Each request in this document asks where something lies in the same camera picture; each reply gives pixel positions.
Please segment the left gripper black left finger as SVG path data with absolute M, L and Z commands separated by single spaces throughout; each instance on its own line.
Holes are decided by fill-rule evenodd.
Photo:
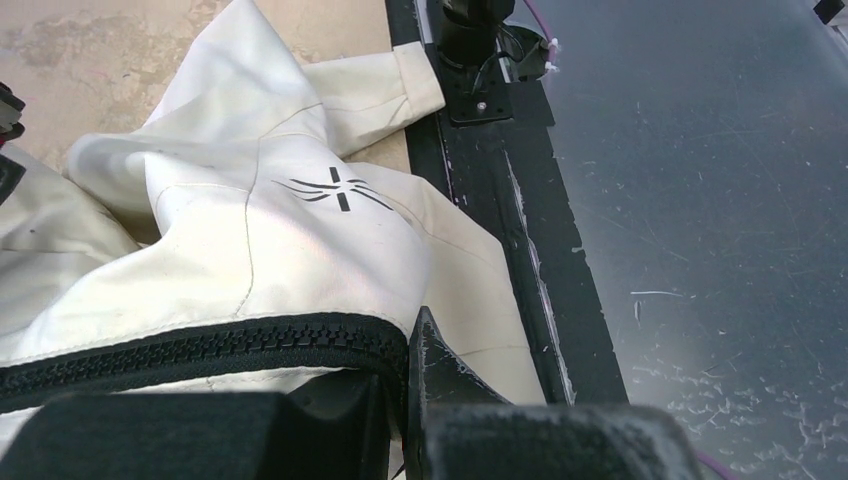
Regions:
M 5 479 L 384 479 L 381 380 L 338 371 L 289 393 L 76 395 L 30 418 Z

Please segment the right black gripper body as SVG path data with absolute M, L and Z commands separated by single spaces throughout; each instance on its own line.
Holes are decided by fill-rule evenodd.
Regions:
M 17 97 L 10 87 L 1 83 L 1 148 L 23 135 L 21 123 L 24 100 Z M 26 168 L 1 152 L 1 202 L 5 202 L 17 188 L 26 173 Z

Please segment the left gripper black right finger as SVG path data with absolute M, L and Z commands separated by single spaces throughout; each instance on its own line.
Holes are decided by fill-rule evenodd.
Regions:
M 699 479 L 674 419 L 622 404 L 520 406 L 445 343 L 428 308 L 410 341 L 409 479 Z

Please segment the beige jacket with black lining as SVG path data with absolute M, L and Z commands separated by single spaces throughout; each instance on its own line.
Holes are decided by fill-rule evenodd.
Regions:
M 66 395 L 405 380 L 427 308 L 460 364 L 545 401 L 501 243 L 427 180 L 350 156 L 444 107 L 420 42 L 300 64 L 251 1 L 196 38 L 139 129 L 59 174 L 14 144 L 1 204 L 1 449 Z

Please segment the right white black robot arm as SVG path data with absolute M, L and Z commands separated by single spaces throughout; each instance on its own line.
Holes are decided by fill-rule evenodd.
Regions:
M 24 143 L 54 168 L 71 142 L 139 127 L 220 1 L 5 1 L 1 93 L 23 100 Z M 263 1 L 259 8 L 304 63 L 422 41 L 446 95 L 444 113 L 381 143 L 378 161 L 456 197 L 444 130 L 513 114 L 500 60 L 518 52 L 510 1 Z

